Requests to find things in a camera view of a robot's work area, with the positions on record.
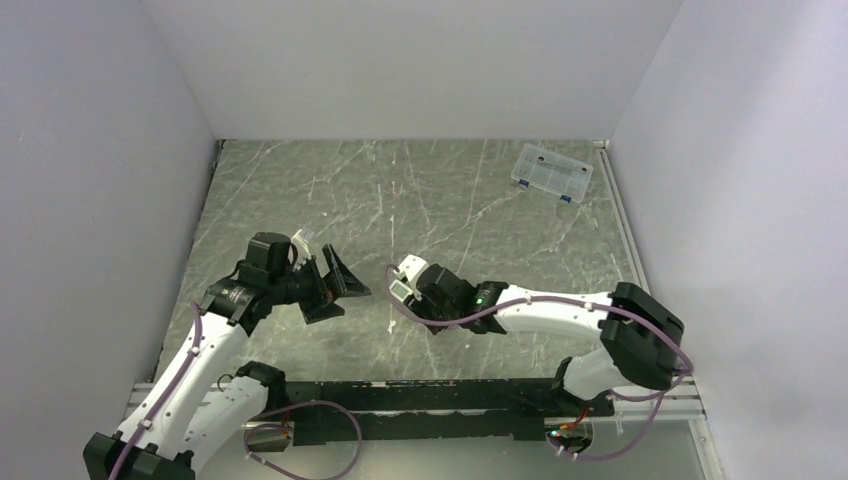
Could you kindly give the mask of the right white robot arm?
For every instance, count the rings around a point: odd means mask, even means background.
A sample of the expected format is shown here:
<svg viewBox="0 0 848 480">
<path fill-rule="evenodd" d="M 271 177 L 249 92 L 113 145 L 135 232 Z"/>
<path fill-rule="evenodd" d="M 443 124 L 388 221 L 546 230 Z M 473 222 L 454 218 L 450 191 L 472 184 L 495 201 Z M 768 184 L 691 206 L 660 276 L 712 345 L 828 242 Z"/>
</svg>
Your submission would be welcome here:
<svg viewBox="0 0 848 480">
<path fill-rule="evenodd" d="M 564 415 L 623 386 L 644 388 L 652 399 L 693 369 L 681 348 L 683 321 L 633 283 L 592 294 L 501 281 L 473 285 L 410 255 L 388 268 L 387 292 L 398 311 L 432 333 L 457 326 L 475 334 L 544 333 L 592 343 L 591 352 L 564 360 L 555 375 L 551 401 Z"/>
</svg>

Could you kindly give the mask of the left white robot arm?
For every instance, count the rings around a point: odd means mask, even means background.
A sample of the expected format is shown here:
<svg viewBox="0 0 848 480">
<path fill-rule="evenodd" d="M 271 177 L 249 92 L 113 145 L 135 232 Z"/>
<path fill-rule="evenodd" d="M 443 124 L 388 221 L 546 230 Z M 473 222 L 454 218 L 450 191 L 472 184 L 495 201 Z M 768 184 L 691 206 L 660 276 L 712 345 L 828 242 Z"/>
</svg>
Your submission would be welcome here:
<svg viewBox="0 0 848 480">
<path fill-rule="evenodd" d="M 309 231 L 259 232 L 229 275 L 193 304 L 193 323 L 162 376 L 111 434 L 96 433 L 83 450 L 92 479 L 194 479 L 243 424 L 279 417 L 287 406 L 283 371 L 251 361 L 209 404 L 203 402 L 225 364 L 273 308 L 297 305 L 306 323 L 344 314 L 340 298 L 370 295 L 333 247 L 322 272 Z"/>
</svg>

